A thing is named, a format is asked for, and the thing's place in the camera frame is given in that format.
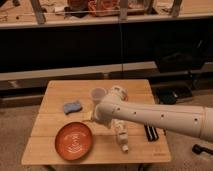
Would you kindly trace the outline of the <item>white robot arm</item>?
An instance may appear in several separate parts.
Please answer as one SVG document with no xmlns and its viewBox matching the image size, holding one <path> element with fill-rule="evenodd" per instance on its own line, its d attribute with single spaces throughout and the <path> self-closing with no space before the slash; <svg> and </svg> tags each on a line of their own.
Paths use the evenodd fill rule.
<svg viewBox="0 0 213 171">
<path fill-rule="evenodd" d="M 213 108 L 125 101 L 126 90 L 113 86 L 95 106 L 92 118 L 108 126 L 112 119 L 131 121 L 213 142 Z"/>
</svg>

